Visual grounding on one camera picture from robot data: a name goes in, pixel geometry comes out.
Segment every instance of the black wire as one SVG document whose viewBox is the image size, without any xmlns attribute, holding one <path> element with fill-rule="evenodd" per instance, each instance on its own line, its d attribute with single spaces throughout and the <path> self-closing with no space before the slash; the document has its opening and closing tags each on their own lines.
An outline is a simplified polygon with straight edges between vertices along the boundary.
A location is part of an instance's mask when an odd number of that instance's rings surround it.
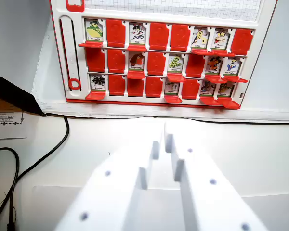
<svg viewBox="0 0 289 231">
<path fill-rule="evenodd" d="M 18 172 L 19 172 L 19 157 L 17 152 L 12 149 L 12 148 L 8 148 L 8 147 L 3 147 L 0 148 L 0 151 L 10 151 L 14 154 L 15 156 L 15 160 L 16 160 L 16 171 L 15 171 L 15 176 L 14 176 L 14 180 L 11 186 L 11 196 L 10 196 L 10 215 L 9 215 L 9 222 L 13 223 L 13 195 L 14 195 L 14 189 L 15 189 L 15 185 L 16 185 L 16 179 L 18 177 Z"/>
<path fill-rule="evenodd" d="M 18 183 L 18 181 L 25 175 L 27 174 L 29 171 L 31 171 L 32 169 L 34 169 L 37 165 L 39 165 L 43 160 L 45 160 L 48 156 L 50 156 L 54 151 L 56 151 L 60 146 L 61 144 L 64 143 L 64 141 L 67 139 L 68 135 L 69 135 L 69 124 L 68 124 L 68 120 L 67 120 L 67 117 L 64 116 L 64 121 L 66 123 L 66 134 L 65 136 L 63 137 L 63 139 L 53 148 L 51 149 L 45 156 L 43 156 L 41 159 L 39 159 L 35 164 L 33 164 L 30 168 L 28 168 L 26 171 L 24 171 L 22 174 L 20 174 L 17 179 L 16 179 L 16 184 Z M 12 187 L 10 188 L 8 194 L 6 195 L 1 207 L 0 207 L 0 215 L 6 205 L 6 203 L 8 202 L 9 200 L 9 197 L 11 196 L 11 193 L 12 193 Z"/>
</svg>

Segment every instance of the cartoon character illustration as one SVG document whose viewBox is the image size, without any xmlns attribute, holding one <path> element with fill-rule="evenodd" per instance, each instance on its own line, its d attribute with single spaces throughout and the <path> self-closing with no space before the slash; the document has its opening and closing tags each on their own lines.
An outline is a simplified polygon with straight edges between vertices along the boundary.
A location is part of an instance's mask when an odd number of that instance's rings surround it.
<svg viewBox="0 0 289 231">
<path fill-rule="evenodd" d="M 173 60 L 171 59 L 171 62 L 169 63 L 169 68 L 176 68 L 181 65 L 182 63 L 180 63 L 180 57 L 176 55 Z"/>
<path fill-rule="evenodd" d="M 91 80 L 94 85 L 105 85 L 105 79 L 103 77 L 94 76 L 93 80 Z"/>
<path fill-rule="evenodd" d="M 214 88 L 213 84 L 208 81 L 204 82 L 204 85 L 201 88 L 201 92 L 211 91 Z"/>
<path fill-rule="evenodd" d="M 226 93 L 228 89 L 231 89 L 231 87 L 228 86 L 227 83 L 222 83 L 218 93 Z"/>
<path fill-rule="evenodd" d="M 92 37 L 103 37 L 103 32 L 102 30 L 98 27 L 98 22 L 91 21 L 89 27 L 87 27 L 87 32 L 89 33 L 90 36 Z"/>
<path fill-rule="evenodd" d="M 226 42 L 225 35 L 226 35 L 225 30 L 218 30 L 216 33 L 214 44 L 221 45 L 221 44 L 225 43 Z"/>
<path fill-rule="evenodd" d="M 194 41 L 192 43 L 194 44 L 207 44 L 207 38 L 204 37 L 206 36 L 207 34 L 204 34 L 202 29 L 199 29 L 199 31 L 197 33 L 194 33 L 194 34 L 197 34 Z"/>
<path fill-rule="evenodd" d="M 145 38 L 145 32 L 142 29 L 141 24 L 134 24 L 133 30 L 131 31 L 132 39 L 143 40 Z"/>
<path fill-rule="evenodd" d="M 131 66 L 135 65 L 141 66 L 143 64 L 143 58 L 144 56 L 141 53 L 135 54 L 130 60 Z"/>
<path fill-rule="evenodd" d="M 209 70 L 217 71 L 218 65 L 221 63 L 220 57 L 213 57 L 208 62 Z"/>
<path fill-rule="evenodd" d="M 232 59 L 232 60 L 231 60 L 231 63 L 229 63 L 229 64 L 227 65 L 227 67 L 228 67 L 228 70 L 227 70 L 227 71 L 231 71 L 231 69 L 236 68 L 236 59 Z"/>
<path fill-rule="evenodd" d="M 175 82 L 170 82 L 170 83 L 167 83 L 166 85 L 170 85 L 171 84 L 171 89 L 170 90 L 172 90 L 173 91 L 173 88 L 175 87 L 177 87 L 177 84 L 175 83 Z"/>
</svg>

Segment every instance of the red plastic flap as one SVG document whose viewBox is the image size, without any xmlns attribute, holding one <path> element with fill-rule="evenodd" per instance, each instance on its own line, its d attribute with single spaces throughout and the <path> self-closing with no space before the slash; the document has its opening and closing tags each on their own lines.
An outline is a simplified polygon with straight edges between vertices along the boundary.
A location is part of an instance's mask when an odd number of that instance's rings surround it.
<svg viewBox="0 0 289 231">
<path fill-rule="evenodd" d="M 108 75 L 109 95 L 124 96 L 125 79 L 119 75 Z"/>
<path fill-rule="evenodd" d="M 121 20 L 106 20 L 106 36 L 108 47 L 124 48 L 125 25 Z"/>
<path fill-rule="evenodd" d="M 144 45 L 129 45 L 128 51 L 147 51 Z"/>
<path fill-rule="evenodd" d="M 150 50 L 165 51 L 168 43 L 169 29 L 165 23 L 151 23 Z"/>
<path fill-rule="evenodd" d="M 186 77 L 201 77 L 205 60 L 202 55 L 190 54 L 186 67 Z"/>
<path fill-rule="evenodd" d="M 103 100 L 106 96 L 106 92 L 93 92 L 91 91 L 89 95 L 85 98 L 86 100 Z"/>
<path fill-rule="evenodd" d="M 163 82 L 157 77 L 147 77 L 145 83 L 145 93 L 149 98 L 160 98 Z"/>
<path fill-rule="evenodd" d="M 127 81 L 128 96 L 142 97 L 144 91 L 144 81 L 142 79 L 129 79 Z"/>
<path fill-rule="evenodd" d="M 247 83 L 246 79 L 240 78 L 239 76 L 224 76 L 224 79 L 227 81 L 235 82 L 235 83 Z"/>
<path fill-rule="evenodd" d="M 107 50 L 107 64 L 109 73 L 124 74 L 125 54 L 122 50 Z"/>
<path fill-rule="evenodd" d="M 193 54 L 199 54 L 199 55 L 211 55 L 211 54 L 213 54 L 212 52 L 207 51 L 207 49 L 205 49 L 205 50 L 202 50 L 202 49 L 199 49 L 199 50 L 197 50 L 197 49 L 192 49 L 192 50 L 191 50 L 191 53 L 193 53 Z"/>
<path fill-rule="evenodd" d="M 164 95 L 164 99 L 167 103 L 182 103 L 182 100 L 179 98 L 179 96 Z"/>
<path fill-rule="evenodd" d="M 182 74 L 180 73 L 167 73 L 167 78 L 170 82 L 175 82 L 175 83 L 182 83 L 185 82 L 185 78 L 183 77 Z"/>
<path fill-rule="evenodd" d="M 77 83 L 78 83 L 77 87 L 74 87 L 74 86 L 73 86 L 73 82 L 77 82 Z M 78 89 L 80 89 L 80 81 L 79 81 L 79 79 L 77 79 L 77 78 L 70 78 L 70 79 L 68 80 L 68 86 L 69 86 L 71 89 L 73 89 L 73 90 L 78 90 Z"/>
<path fill-rule="evenodd" d="M 218 98 L 217 102 L 222 104 L 225 108 L 239 109 L 240 105 L 234 102 L 231 98 Z"/>
<path fill-rule="evenodd" d="M 217 75 L 217 76 L 206 75 L 205 79 L 207 79 L 211 83 L 226 83 L 227 82 L 227 80 L 221 78 L 220 75 Z"/>
<path fill-rule="evenodd" d="M 149 52 L 148 75 L 162 76 L 165 69 L 166 57 L 161 52 Z"/>
<path fill-rule="evenodd" d="M 206 105 L 221 105 L 213 97 L 200 97 L 200 101 L 202 101 Z"/>
<path fill-rule="evenodd" d="M 226 50 L 212 50 L 212 54 L 214 55 L 218 55 L 218 56 L 226 56 L 226 57 L 233 57 L 235 56 L 236 54 L 234 53 L 228 53 L 228 51 Z"/>
<path fill-rule="evenodd" d="M 99 48 L 85 48 L 88 70 L 105 72 L 105 54 Z"/>
<path fill-rule="evenodd" d="M 81 0 L 81 5 L 70 5 L 68 3 L 68 0 L 66 0 L 66 8 L 68 11 L 74 11 L 74 12 L 84 12 L 85 10 L 85 3 L 84 0 Z"/>
<path fill-rule="evenodd" d="M 89 48 L 101 48 L 103 46 L 102 42 L 85 42 L 78 44 L 79 47 L 89 47 Z"/>
<path fill-rule="evenodd" d="M 251 30 L 236 29 L 235 37 L 231 45 L 231 52 L 237 55 L 247 55 L 252 38 Z"/>
<path fill-rule="evenodd" d="M 195 100 L 199 91 L 199 82 L 196 79 L 187 79 L 182 88 L 182 99 Z"/>
<path fill-rule="evenodd" d="M 171 51 L 186 51 L 191 31 L 188 25 L 172 25 L 170 50 Z"/>
<path fill-rule="evenodd" d="M 127 73 L 127 78 L 130 78 L 130 79 L 143 79 L 143 78 L 145 78 L 145 73 L 143 71 L 129 71 Z"/>
</svg>

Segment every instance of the grid paper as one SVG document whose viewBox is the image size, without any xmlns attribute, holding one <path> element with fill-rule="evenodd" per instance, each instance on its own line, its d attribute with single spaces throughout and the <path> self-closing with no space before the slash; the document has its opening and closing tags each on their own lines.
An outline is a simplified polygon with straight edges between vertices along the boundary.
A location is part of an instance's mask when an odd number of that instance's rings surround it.
<svg viewBox="0 0 289 231">
<path fill-rule="evenodd" d="M 85 0 L 86 8 L 256 21 L 261 0 Z"/>
</svg>

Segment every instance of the white table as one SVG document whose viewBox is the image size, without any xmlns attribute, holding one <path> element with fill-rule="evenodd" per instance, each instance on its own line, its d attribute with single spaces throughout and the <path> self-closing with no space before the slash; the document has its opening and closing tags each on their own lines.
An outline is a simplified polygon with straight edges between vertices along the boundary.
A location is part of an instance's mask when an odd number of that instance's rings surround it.
<svg viewBox="0 0 289 231">
<path fill-rule="evenodd" d="M 19 230 L 50 230 L 72 198 L 109 153 L 162 129 L 165 121 L 180 126 L 185 119 L 69 118 L 67 141 L 17 185 L 14 205 Z M 64 136 L 61 117 L 28 115 L 28 138 L 0 140 L 14 148 L 20 172 L 52 149 Z M 195 141 L 207 147 L 221 171 L 271 231 L 289 230 L 289 126 L 198 123 Z M 15 169 L 14 156 L 0 151 L 0 201 L 8 192 Z M 150 187 L 178 188 L 171 179 L 169 156 L 153 169 Z M 8 209 L 0 220 L 6 230 Z"/>
</svg>

